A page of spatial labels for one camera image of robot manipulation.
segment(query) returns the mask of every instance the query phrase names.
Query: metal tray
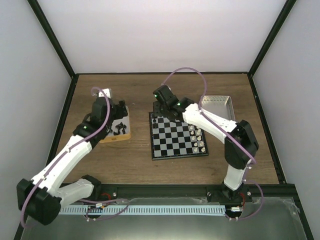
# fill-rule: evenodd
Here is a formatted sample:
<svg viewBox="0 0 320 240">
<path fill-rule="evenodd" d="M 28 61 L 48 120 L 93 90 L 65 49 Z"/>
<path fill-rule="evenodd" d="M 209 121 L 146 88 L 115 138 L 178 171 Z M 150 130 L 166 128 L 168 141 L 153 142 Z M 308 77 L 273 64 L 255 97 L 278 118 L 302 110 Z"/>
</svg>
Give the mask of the metal tray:
<svg viewBox="0 0 320 240">
<path fill-rule="evenodd" d="M 230 96 L 206 95 L 202 99 L 202 107 L 221 118 L 236 120 Z"/>
</svg>

